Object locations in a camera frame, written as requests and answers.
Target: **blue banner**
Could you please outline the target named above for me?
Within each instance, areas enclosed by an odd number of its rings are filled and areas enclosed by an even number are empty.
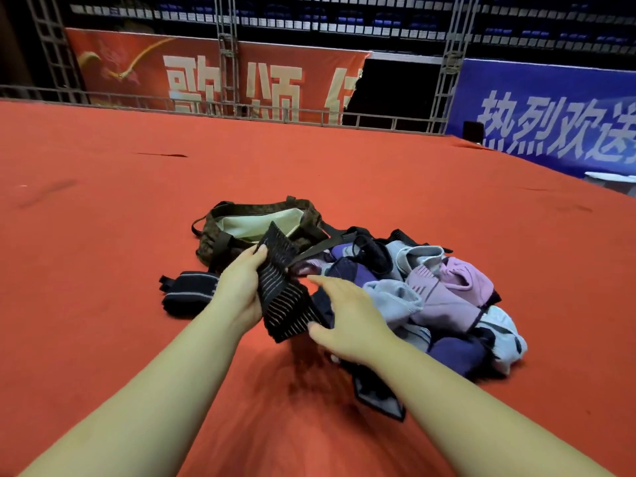
[[[636,72],[466,59],[448,134],[484,124],[483,144],[571,176],[636,175]]]

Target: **camouflage bag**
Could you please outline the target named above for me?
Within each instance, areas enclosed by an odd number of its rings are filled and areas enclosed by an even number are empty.
[[[203,230],[197,230],[195,224],[204,219]],[[323,222],[307,199],[288,196],[274,204],[222,201],[192,224],[192,232],[200,239],[196,255],[211,272],[222,270],[243,250],[258,243],[272,221],[298,248],[298,260],[342,242],[344,232]]]

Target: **red floor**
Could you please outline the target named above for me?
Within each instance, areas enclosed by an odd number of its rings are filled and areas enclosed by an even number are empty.
[[[158,279],[201,267],[194,219],[220,200],[288,194],[336,227],[401,228],[488,274],[530,350],[485,388],[633,475],[632,198],[456,138],[36,103],[2,102],[0,121],[0,475],[183,328],[163,313]],[[182,475],[450,473],[413,420],[357,404],[313,344],[276,345],[258,326]]]

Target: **black speaker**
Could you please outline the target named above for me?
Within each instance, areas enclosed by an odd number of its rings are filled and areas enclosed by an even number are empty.
[[[464,121],[464,129],[462,130],[462,138],[469,142],[483,142],[483,124],[481,122]]]

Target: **left hand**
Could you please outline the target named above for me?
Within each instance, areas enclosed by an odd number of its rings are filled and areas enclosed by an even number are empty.
[[[213,310],[227,318],[242,337],[255,327],[262,318],[261,302],[256,290],[258,273],[256,269],[265,262],[267,248],[261,246],[254,253],[255,246],[245,249],[225,271],[221,273],[212,301],[206,311]]]

